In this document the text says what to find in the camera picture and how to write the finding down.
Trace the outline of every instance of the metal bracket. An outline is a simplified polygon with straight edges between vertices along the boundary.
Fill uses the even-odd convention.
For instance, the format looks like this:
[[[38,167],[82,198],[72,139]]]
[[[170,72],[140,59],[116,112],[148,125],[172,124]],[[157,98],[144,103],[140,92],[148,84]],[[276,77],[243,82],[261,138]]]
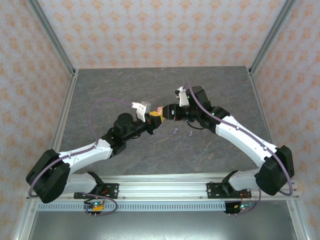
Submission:
[[[111,199],[118,199],[119,184],[118,183],[104,183],[102,187],[101,196],[105,196]],[[74,199],[90,199],[91,196],[83,195],[80,192],[75,192]]]
[[[136,117],[145,123],[145,115],[150,113],[151,104],[147,101],[132,102],[132,108],[136,109]]]
[[[251,198],[251,191],[249,189],[244,189],[241,191],[231,191],[227,193],[224,190],[222,182],[209,182],[206,184],[206,193],[208,199],[248,199],[246,195]]]

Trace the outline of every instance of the black bracket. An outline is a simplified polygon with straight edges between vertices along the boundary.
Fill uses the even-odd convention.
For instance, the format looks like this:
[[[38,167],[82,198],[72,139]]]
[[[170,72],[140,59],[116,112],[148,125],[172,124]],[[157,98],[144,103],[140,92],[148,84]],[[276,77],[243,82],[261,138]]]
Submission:
[[[238,172],[237,170],[230,172],[222,182],[209,182],[206,184],[206,192],[208,199],[246,199],[248,195],[251,198],[251,191],[243,189],[241,191],[236,191],[229,183],[229,179],[233,174]]]
[[[104,183],[101,188],[100,193],[96,195],[108,197],[111,199],[118,199],[119,194],[119,184],[118,183]],[[75,192],[73,195],[74,199],[91,199],[91,196],[81,194],[80,192]]]
[[[206,184],[206,193],[208,195],[208,199],[240,199],[241,193],[243,193],[242,198],[247,199],[247,194],[251,198],[251,191],[247,189],[236,191],[233,190],[231,192],[225,192],[223,189],[222,182],[209,182]]]

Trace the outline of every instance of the aluminum frame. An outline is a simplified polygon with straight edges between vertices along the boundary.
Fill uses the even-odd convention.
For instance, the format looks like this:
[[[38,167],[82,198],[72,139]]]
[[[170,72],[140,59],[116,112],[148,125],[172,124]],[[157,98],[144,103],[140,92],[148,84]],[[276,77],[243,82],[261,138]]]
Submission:
[[[117,212],[215,212],[225,211],[224,201],[117,201]],[[38,212],[84,212],[88,205],[82,201],[53,201],[50,203],[39,202]],[[102,212],[115,208],[111,201],[104,203]]]
[[[282,26],[286,22],[289,14],[291,13],[291,9],[294,7],[296,2],[297,2],[297,0],[287,0],[285,2],[285,4],[283,5],[283,7],[280,11],[280,14],[276,18],[273,26],[271,27],[268,35],[266,36],[266,38],[263,42],[258,54],[256,55],[251,67],[249,68],[249,71],[252,75],[254,75],[258,71],[258,68],[259,68],[261,62],[263,61],[263,59],[267,55],[268,50],[272,46],[276,37],[278,36],[280,29],[282,28]]]
[[[104,176],[101,179],[105,183],[119,183],[118,203],[142,202],[176,202],[185,204],[216,203],[217,201],[228,201],[227,198],[208,199],[206,183],[221,182],[228,173],[189,173],[189,174],[159,174],[159,175],[123,175]],[[286,184],[283,191],[287,192],[289,186]],[[252,198],[258,198],[258,190],[251,190]],[[298,240],[312,240],[308,222],[304,216],[303,205],[300,200],[300,193],[294,188],[292,196],[284,196],[280,193],[269,196],[262,193],[262,201],[286,201],[292,219],[292,224]],[[83,199],[74,199],[73,194],[60,196],[56,203],[77,204]],[[39,198],[28,198],[26,207],[18,225],[15,240],[28,239],[38,205]]]
[[[64,47],[60,43],[57,35],[55,34],[54,29],[52,28],[50,22],[48,21],[41,5],[39,4],[38,0],[27,0],[29,2],[30,7],[32,8],[34,14],[37,16],[39,22],[42,25],[43,30],[46,32],[48,38],[50,39],[53,47],[55,48],[57,54],[59,55],[63,65],[67,69],[70,74],[75,72],[75,69],[64,50]]]
[[[264,113],[264,109],[262,107],[262,104],[261,104],[261,101],[260,101],[260,98],[259,98],[259,95],[258,95],[258,91],[257,91],[256,83],[255,83],[255,80],[254,80],[254,76],[252,75],[252,73],[250,72],[250,69],[248,67],[246,69],[248,71],[248,76],[249,76],[249,79],[250,79],[250,82],[251,82],[251,86],[253,88],[255,99],[256,99],[256,101],[258,103],[258,107],[259,107],[259,110],[260,110],[260,113],[261,113],[261,116],[262,116],[262,120],[263,120],[265,129],[266,129],[266,134],[268,135],[268,140],[272,144],[273,141],[272,141],[271,134],[270,134],[270,131],[269,131],[269,128],[268,128],[266,115]]]
[[[51,148],[54,149],[56,152],[59,152],[62,137],[64,135],[65,126],[68,118],[69,108],[71,105],[72,96],[74,94],[76,81],[78,77],[79,70],[76,69],[74,74],[72,74],[71,79],[69,81],[69,86],[67,89],[67,92],[64,97],[63,105],[60,112],[60,117],[56,126],[55,134],[53,136],[52,142],[51,142]]]

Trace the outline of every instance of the wall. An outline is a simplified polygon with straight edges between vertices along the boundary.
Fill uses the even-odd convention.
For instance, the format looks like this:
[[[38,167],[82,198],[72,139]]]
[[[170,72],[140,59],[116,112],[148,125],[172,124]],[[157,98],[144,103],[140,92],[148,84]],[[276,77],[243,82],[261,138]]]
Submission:
[[[0,238],[12,239],[70,76],[26,0],[1,1],[0,15]]]
[[[320,4],[298,0],[254,80],[273,141],[293,151],[295,179],[320,236]]]
[[[250,66],[285,0],[40,0],[76,68]]]

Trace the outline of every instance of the patterned wallpaper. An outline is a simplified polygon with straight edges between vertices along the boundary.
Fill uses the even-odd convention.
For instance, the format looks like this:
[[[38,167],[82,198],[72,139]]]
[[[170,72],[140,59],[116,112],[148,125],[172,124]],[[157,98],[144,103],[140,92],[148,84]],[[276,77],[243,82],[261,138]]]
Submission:
[[[320,236],[320,4],[298,0],[254,78],[278,145],[293,150],[295,179]]]
[[[250,66],[285,0],[39,0],[75,68]]]
[[[28,184],[50,146],[70,76],[26,0],[0,5],[0,232],[12,239]]]

